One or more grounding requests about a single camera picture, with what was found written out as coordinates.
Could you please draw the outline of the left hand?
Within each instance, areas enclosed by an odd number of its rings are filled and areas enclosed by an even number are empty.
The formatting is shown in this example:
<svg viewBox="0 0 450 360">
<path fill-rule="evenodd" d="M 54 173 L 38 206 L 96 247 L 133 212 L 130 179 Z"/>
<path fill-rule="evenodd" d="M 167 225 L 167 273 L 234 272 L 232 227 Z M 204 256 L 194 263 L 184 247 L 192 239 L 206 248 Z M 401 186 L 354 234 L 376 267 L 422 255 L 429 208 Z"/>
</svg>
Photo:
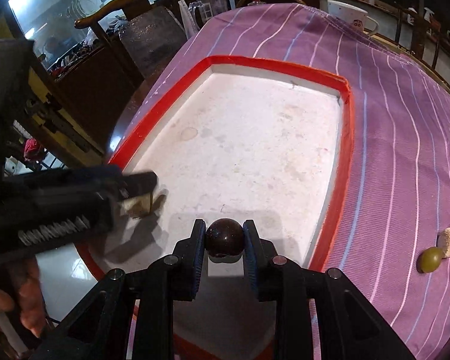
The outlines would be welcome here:
<svg viewBox="0 0 450 360">
<path fill-rule="evenodd" d="M 40 338 L 45 325 L 44 300 L 40 287 L 40 269 L 36 258 L 15 262 L 8 268 L 16 300 L 10 290 L 0 287 L 0 313 L 20 309 L 20 321 L 24 328 Z"/>
</svg>

